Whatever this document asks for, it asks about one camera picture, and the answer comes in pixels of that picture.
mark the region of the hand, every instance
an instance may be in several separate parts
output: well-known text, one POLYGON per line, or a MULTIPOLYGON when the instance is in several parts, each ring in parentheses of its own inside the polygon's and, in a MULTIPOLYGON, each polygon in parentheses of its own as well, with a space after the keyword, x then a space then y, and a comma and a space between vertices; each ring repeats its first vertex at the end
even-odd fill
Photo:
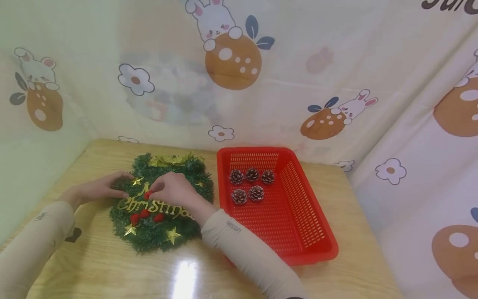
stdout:
POLYGON ((201 227, 217 211, 216 207, 199 195, 184 174, 168 172, 152 184, 150 200, 163 200, 173 206, 184 207, 201 227))
POLYGON ((87 202, 103 198, 127 198, 128 194, 111 188, 111 185, 121 178, 134 179, 134 176, 123 171, 106 177, 86 182, 68 189, 59 200, 68 202, 74 210, 87 202))
POLYGON ((168 172, 155 180, 150 188, 150 200, 164 200, 173 206, 188 206, 193 200, 202 199, 184 174, 168 172))

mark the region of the wooden table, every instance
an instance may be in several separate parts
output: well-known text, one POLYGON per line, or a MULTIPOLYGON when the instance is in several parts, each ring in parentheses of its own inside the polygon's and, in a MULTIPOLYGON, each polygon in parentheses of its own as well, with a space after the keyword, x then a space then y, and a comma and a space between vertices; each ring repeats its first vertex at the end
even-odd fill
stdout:
MULTIPOLYGON (((21 227, 68 187, 118 170, 130 170, 137 155, 146 152, 185 155, 188 151, 95 140, 21 227)), ((206 151, 195 151, 195 154, 205 159, 212 173, 214 203, 219 205, 216 154, 206 151)), ((339 245, 338 257, 333 261, 293 267, 310 298, 401 297, 343 171, 336 166, 310 163, 303 163, 302 167, 339 245)), ((50 258, 28 298, 262 298, 257 288, 236 268, 200 240, 190 241, 167 253, 136 255, 113 235, 108 218, 111 205, 111 201, 103 200, 78 209, 76 226, 83 234, 75 243, 65 242, 50 258)))

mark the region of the red ornament ball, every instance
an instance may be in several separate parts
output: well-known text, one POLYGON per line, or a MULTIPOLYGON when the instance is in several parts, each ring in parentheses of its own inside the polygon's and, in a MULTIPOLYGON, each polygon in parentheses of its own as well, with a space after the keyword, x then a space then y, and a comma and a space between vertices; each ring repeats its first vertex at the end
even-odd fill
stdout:
POLYGON ((145 199, 145 200, 149 200, 149 196, 151 196, 152 193, 153 193, 153 192, 152 192, 151 190, 145 192, 145 193, 144 193, 144 199, 145 199))
POLYGON ((146 209, 141 210, 141 212, 140 212, 140 218, 141 219, 148 218, 150 215, 151 215, 151 213, 146 209))
POLYGON ((139 214, 132 214, 130 216, 130 221, 133 226, 136 226, 138 222, 140 222, 140 215, 139 214))
POLYGON ((154 222, 163 222, 164 220, 164 214, 157 214, 154 218, 153 218, 153 221, 154 222))

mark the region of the red mesh basket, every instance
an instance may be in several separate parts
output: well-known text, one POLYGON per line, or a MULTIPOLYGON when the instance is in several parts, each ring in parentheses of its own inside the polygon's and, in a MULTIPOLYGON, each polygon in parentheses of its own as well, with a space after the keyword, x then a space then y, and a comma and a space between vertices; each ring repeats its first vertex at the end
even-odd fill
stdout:
POLYGON ((221 208, 250 229, 290 266, 315 264, 334 259, 338 245, 320 208, 309 181, 294 152, 284 147, 226 147, 217 153, 219 201, 221 208), (233 185, 233 169, 245 174, 250 167, 262 175, 275 174, 265 185, 259 179, 233 185), (264 200, 250 199, 236 205, 231 199, 235 189, 246 192, 254 185, 264 188, 264 200))

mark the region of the green tinsel garland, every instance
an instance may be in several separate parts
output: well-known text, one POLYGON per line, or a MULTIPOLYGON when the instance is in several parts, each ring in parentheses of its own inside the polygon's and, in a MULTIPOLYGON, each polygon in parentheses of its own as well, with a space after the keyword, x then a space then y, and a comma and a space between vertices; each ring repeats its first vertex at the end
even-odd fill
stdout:
MULTIPOLYGON (((213 201, 214 186, 211 180, 211 174, 206 173, 206 166, 201 158, 190 155, 181 165, 168 165, 168 167, 148 166, 151 159, 152 156, 150 153, 140 155, 134 159, 132 165, 133 171, 131 173, 136 178, 144 178, 140 184, 133 186, 131 181, 126 181, 118 183, 115 188, 128 192, 130 197, 135 197, 138 193, 143 191, 146 182, 149 182, 151 186, 158 177, 173 171, 183 173, 199 194, 201 194, 207 201, 213 201)), ((136 198, 136 201, 140 200, 145 200, 144 195, 136 198)), ((121 210, 119 206, 125 201, 126 199, 118 200, 117 204, 111 208, 109 216, 113 221, 113 232, 115 235, 129 242, 133 249, 138 253, 145 253, 158 248, 161 248, 164 252, 171 248, 177 248, 187 240, 200 236, 199 225, 189 217, 178 216, 173 219, 175 215, 164 214, 165 219, 163 222, 153 222, 154 216, 157 215, 159 211, 151 213, 149 218, 140 219, 139 223, 136 225, 136 235, 130 233, 125 236, 125 227, 130 225, 130 216, 141 211, 128 212, 126 210, 121 210), (181 234, 181 236, 175 239, 173 245, 167 239, 166 232, 172 230, 174 227, 176 227, 176 232, 181 234)))

